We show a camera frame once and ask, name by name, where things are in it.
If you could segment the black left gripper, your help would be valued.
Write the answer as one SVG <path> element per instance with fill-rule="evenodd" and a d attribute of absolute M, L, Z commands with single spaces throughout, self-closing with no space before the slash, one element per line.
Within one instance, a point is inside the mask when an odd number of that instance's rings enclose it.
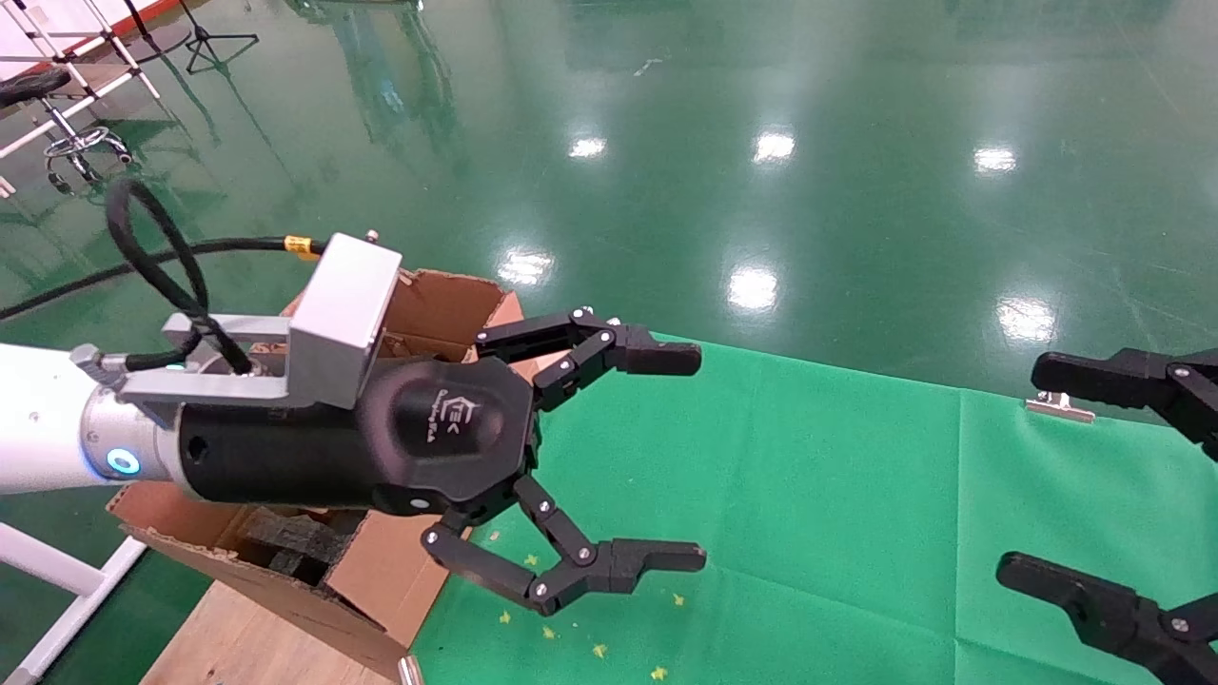
<path fill-rule="evenodd" d="M 540 442 L 533 407 L 555 410 L 609 371 L 695 375 L 699 345 L 663 342 L 644 325 L 576 307 L 484 328 L 475 351 L 496 360 L 379 363 L 352 410 L 191 403 L 179 423 L 184 485 L 220 503 L 442 516 L 421 534 L 440 567 L 544 617 L 587 594 L 635 594 L 649 570 L 705 567 L 697 542 L 591 542 L 526 477 Z M 509 367 L 551 355 L 532 385 Z M 488 520 L 514 502 L 560 555 L 542 574 L 462 538 L 466 519 Z"/>

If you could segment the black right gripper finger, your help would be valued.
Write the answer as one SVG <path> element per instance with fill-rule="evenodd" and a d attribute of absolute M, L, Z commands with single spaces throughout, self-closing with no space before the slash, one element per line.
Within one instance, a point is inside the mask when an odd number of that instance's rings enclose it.
<path fill-rule="evenodd" d="M 1217 595 L 1173 609 L 1117 581 L 1030 555 L 999 559 L 1005 587 L 1062 609 L 1079 641 L 1152 673 L 1162 684 L 1217 683 Z"/>
<path fill-rule="evenodd" d="M 1184 356 L 1122 349 L 1108 360 L 1045 352 L 1032 364 L 1040 391 L 1151 410 L 1209 460 L 1217 460 L 1217 350 Z"/>

